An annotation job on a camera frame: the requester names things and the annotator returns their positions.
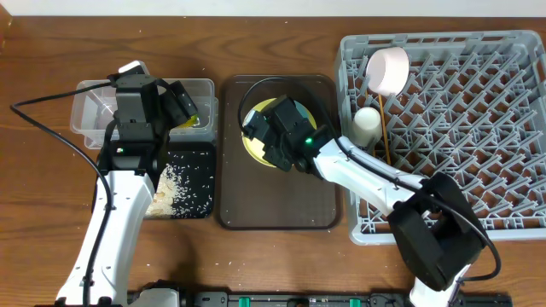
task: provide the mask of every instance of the clear plastic bin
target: clear plastic bin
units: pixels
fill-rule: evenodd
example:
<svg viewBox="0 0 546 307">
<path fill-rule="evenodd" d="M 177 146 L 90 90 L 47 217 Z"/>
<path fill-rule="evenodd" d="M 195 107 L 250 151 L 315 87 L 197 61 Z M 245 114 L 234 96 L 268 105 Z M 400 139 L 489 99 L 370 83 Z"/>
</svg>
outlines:
<svg viewBox="0 0 546 307">
<path fill-rule="evenodd" d="M 198 123 L 192 127 L 171 130 L 171 142 L 215 142 L 218 127 L 218 99 L 214 97 L 214 83 L 210 79 L 167 78 L 168 83 L 182 82 L 193 99 L 199 113 Z M 85 80 L 78 84 L 78 89 L 107 80 Z M 70 129 L 85 136 L 84 144 L 89 149 L 100 149 L 104 143 L 106 126 L 113 119 L 113 112 L 118 109 L 115 89 L 103 87 L 90 90 L 74 97 Z M 118 131 L 112 134 L 113 140 L 119 139 Z"/>
</svg>

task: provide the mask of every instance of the dish rack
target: dish rack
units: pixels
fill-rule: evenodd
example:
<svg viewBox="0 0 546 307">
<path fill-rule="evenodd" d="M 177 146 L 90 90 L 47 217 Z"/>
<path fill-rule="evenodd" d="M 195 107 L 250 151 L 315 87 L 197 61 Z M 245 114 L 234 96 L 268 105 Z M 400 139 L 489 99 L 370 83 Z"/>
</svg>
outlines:
<svg viewBox="0 0 546 307">
<path fill-rule="evenodd" d="M 546 54 L 531 31 L 356 35 L 335 61 L 341 129 L 360 107 L 379 110 L 364 75 L 378 49 L 402 47 L 409 79 L 383 97 L 392 165 L 456 179 L 492 240 L 546 238 Z M 386 160 L 383 141 L 376 157 Z M 388 222 L 347 191 L 358 245 L 391 244 Z M 427 224 L 435 220 L 427 217 Z"/>
</svg>

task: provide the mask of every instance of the white cup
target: white cup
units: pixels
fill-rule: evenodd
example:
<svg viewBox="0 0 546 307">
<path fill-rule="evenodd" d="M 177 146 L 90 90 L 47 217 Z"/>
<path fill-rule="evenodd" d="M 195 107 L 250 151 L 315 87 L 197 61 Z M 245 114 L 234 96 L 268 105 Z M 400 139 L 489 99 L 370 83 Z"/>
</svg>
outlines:
<svg viewBox="0 0 546 307">
<path fill-rule="evenodd" d="M 398 95 L 408 81 L 410 58 L 400 48 L 379 49 L 369 58 L 366 76 L 369 90 L 383 95 Z"/>
<path fill-rule="evenodd" d="M 374 146 L 381 139 L 381 116 L 372 107 L 363 107 L 352 120 L 352 133 L 355 144 L 363 148 Z"/>
</svg>

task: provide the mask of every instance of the plastic container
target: plastic container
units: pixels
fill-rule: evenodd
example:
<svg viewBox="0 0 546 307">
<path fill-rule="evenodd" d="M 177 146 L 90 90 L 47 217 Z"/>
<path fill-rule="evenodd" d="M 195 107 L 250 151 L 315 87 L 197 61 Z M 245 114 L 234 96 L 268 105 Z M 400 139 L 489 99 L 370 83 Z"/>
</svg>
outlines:
<svg viewBox="0 0 546 307">
<path fill-rule="evenodd" d="M 376 50 L 389 47 L 402 47 L 410 62 L 402 92 L 383 97 L 392 165 L 424 177 L 453 176 L 492 240 L 546 238 L 546 52 L 538 34 L 343 38 L 334 69 L 341 129 L 349 137 L 360 107 L 379 109 L 364 70 Z M 382 140 L 376 154 L 386 159 Z M 346 199 L 353 242 L 394 243 L 373 204 L 349 191 Z"/>
<path fill-rule="evenodd" d="M 197 125 L 187 128 L 175 128 L 169 134 L 171 142 L 216 142 L 218 132 L 218 99 L 214 97 L 214 83 L 210 79 L 166 78 L 172 83 L 182 82 L 192 97 L 199 113 Z M 85 80 L 78 84 L 78 89 L 107 82 L 107 80 Z M 113 119 L 113 112 L 118 109 L 115 89 L 104 87 L 90 90 L 74 97 L 70 129 L 85 136 L 84 144 L 89 149 L 100 149 L 104 143 L 107 124 Z M 112 139 L 119 139 L 118 131 Z"/>
</svg>

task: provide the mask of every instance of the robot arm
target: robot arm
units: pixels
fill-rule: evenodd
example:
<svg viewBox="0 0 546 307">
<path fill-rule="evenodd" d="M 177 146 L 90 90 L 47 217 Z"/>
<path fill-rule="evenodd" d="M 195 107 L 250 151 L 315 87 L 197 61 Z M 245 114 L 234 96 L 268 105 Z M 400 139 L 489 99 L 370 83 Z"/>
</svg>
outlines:
<svg viewBox="0 0 546 307">
<path fill-rule="evenodd" d="M 90 281 L 91 305 L 127 305 L 131 262 L 144 214 L 151 204 L 160 174 L 166 166 L 169 130 L 197 114 L 195 104 L 180 82 L 168 84 L 152 77 L 140 61 L 109 76 L 116 88 L 118 110 L 106 128 L 98 168 L 113 194 L 112 210 L 96 253 Z M 158 86 L 166 91 L 160 94 Z M 119 140 L 112 141 L 117 127 Z M 107 197 L 96 184 L 94 211 L 84 244 L 55 305 L 83 304 L 83 277 L 106 213 Z M 134 304 L 178 306 L 178 292 L 151 289 Z"/>
<path fill-rule="evenodd" d="M 109 301 L 111 304 L 127 305 L 129 271 L 144 213 L 154 197 L 154 185 L 148 174 L 135 176 L 134 171 L 110 171 L 107 182 L 113 193 L 114 209 L 96 255 L 90 304 Z M 67 305 L 82 304 L 82 276 L 104 217 L 105 205 L 106 193 L 102 183 L 97 181 L 95 210 L 84 244 L 67 282 L 57 294 L 57 301 Z"/>
<path fill-rule="evenodd" d="M 256 137 L 264 144 L 264 159 L 272 165 L 283 171 L 294 165 L 298 171 L 338 183 L 380 210 L 387 216 L 406 266 L 416 276 L 410 300 L 416 307 L 448 305 L 458 290 L 459 279 L 485 247 L 469 223 L 485 231 L 451 177 L 437 173 L 426 180 L 396 170 L 360 150 L 346 137 L 334 139 L 324 126 L 315 130 L 286 96 L 277 98 L 261 112 L 250 112 L 242 129 L 246 137 Z M 400 188 L 395 182 L 433 195 L 463 219 L 443 212 L 436 224 L 428 228 L 423 218 L 439 209 L 427 198 Z"/>
</svg>

